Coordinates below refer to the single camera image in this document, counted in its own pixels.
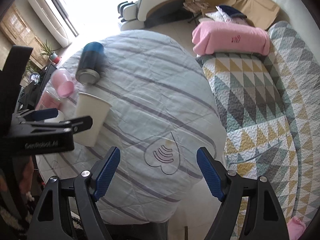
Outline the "white paper cup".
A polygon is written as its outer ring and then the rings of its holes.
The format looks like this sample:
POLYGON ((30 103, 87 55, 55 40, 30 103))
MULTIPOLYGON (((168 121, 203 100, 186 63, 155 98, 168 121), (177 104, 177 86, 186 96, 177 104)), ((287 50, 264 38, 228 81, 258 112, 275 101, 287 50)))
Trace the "white paper cup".
POLYGON ((89 129, 74 133, 74 141, 84 146, 93 147, 112 106, 107 101, 88 93, 80 92, 78 96, 75 117, 89 116, 92 120, 89 121, 91 124, 89 129))

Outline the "pink plastic cup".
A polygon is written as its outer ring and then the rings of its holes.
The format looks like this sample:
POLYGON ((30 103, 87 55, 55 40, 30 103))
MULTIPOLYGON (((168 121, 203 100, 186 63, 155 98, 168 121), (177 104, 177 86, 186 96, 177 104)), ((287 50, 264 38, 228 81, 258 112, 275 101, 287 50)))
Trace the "pink plastic cup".
POLYGON ((67 98, 74 92, 74 83, 68 70, 59 68, 50 78, 53 88, 61 98, 67 98))

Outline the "black TV cabinet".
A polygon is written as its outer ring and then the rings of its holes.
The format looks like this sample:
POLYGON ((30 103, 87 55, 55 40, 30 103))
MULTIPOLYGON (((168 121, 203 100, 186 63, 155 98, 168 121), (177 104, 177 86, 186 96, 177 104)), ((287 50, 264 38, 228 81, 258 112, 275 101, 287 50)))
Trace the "black TV cabinet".
POLYGON ((24 89, 22 89, 20 97, 18 99, 18 111, 29 109, 33 110, 37 106, 42 92, 45 89, 46 84, 51 78, 53 72, 55 72, 57 68, 50 63, 48 66, 44 67, 40 72, 40 80, 36 84, 32 81, 29 85, 27 85, 24 89))

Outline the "pink green cylindrical can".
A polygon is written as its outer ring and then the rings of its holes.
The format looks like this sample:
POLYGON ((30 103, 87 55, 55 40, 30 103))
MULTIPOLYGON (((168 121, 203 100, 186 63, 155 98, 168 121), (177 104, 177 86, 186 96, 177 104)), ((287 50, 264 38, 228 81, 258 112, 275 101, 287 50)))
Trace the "pink green cylindrical can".
POLYGON ((50 91, 44 91, 36 105, 36 110, 43 110, 49 108, 56 108, 60 110, 62 107, 62 102, 60 98, 51 93, 50 91))

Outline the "pink cloth on floor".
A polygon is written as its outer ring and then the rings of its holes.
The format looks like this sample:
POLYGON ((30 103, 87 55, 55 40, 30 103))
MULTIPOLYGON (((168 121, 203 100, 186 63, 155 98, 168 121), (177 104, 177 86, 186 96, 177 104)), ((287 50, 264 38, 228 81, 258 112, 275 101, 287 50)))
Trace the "pink cloth on floor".
POLYGON ((306 224, 298 217, 293 216, 287 223, 290 240, 298 240, 306 230, 306 224))

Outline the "dark blue metal can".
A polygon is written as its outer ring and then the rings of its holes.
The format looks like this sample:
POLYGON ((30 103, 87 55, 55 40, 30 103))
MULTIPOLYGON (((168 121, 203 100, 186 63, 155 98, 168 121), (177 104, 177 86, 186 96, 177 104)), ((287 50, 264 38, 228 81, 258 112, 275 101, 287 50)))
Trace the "dark blue metal can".
POLYGON ((99 42, 86 44, 80 56, 76 71, 76 80, 83 85, 96 84, 106 63, 104 46, 99 42))

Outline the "potted plant red pot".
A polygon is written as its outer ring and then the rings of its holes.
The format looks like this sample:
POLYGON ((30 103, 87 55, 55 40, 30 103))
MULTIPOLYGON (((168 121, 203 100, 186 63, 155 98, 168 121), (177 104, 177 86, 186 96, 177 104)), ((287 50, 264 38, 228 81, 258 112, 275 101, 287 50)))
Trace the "potted plant red pot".
POLYGON ((61 57, 57 55, 51 44, 47 41, 40 44, 40 55, 48 57, 49 61, 53 64, 59 64, 61 60, 61 57))

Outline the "light striped quilted tablecloth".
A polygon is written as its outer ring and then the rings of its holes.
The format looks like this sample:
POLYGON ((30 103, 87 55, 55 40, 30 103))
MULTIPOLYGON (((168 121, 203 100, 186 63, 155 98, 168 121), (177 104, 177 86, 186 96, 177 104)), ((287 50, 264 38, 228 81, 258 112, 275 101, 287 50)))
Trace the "light striped quilted tablecloth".
POLYGON ((72 118, 78 94, 111 105, 93 147, 76 144, 66 153, 37 156, 44 180, 71 178, 120 150, 120 163, 97 207, 107 224, 166 222, 180 201, 202 180, 196 152, 205 147, 222 160, 226 130, 210 85, 196 60, 169 36, 131 30, 102 40, 100 80, 76 84, 62 101, 72 118))

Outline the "white standing air conditioner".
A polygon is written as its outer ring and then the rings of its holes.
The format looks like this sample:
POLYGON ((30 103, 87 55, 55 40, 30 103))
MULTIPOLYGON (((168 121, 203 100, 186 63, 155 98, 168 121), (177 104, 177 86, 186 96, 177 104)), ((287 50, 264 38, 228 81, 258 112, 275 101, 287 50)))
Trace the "white standing air conditioner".
POLYGON ((28 0, 29 4, 62 48, 73 41, 73 33, 52 0, 28 0))

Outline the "triangle patterned sofa quilt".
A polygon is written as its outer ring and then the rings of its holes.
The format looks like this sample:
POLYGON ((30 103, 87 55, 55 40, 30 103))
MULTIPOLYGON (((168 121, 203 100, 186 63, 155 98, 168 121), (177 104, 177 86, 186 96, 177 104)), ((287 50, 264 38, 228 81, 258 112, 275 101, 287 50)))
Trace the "triangle patterned sofa quilt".
MULTIPOLYGON (((319 64, 285 21, 272 25, 268 55, 198 56, 226 129, 226 170, 265 176, 286 225, 306 224, 299 239, 319 239, 319 64)), ((230 239, 240 239, 248 198, 230 239)))

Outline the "white massage chair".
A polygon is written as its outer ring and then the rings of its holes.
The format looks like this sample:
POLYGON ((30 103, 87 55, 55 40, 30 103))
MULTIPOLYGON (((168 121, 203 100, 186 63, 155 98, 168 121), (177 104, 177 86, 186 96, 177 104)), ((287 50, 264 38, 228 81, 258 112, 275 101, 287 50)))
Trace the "white massage chair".
POLYGON ((118 4, 119 26, 122 31, 151 28, 155 25, 187 17, 185 0, 125 0, 118 4))

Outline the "pink fleece blanket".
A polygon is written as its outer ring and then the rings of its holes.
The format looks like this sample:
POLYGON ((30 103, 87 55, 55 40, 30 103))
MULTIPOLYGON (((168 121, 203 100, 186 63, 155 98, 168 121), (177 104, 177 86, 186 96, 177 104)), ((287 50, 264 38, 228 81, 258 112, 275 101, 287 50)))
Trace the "pink fleece blanket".
POLYGON ((270 38, 263 29, 225 22, 201 22, 192 32, 192 43, 194 53, 200 56, 217 52, 265 56, 270 51, 270 38))

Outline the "dark blue folded garment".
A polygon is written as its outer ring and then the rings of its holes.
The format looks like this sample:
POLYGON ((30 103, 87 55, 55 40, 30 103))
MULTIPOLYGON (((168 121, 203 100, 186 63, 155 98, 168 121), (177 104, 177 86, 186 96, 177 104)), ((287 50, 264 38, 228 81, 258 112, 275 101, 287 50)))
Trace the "dark blue folded garment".
POLYGON ((221 4, 218 6, 218 8, 225 12, 230 18, 247 18, 247 16, 243 14, 241 11, 229 5, 221 4))

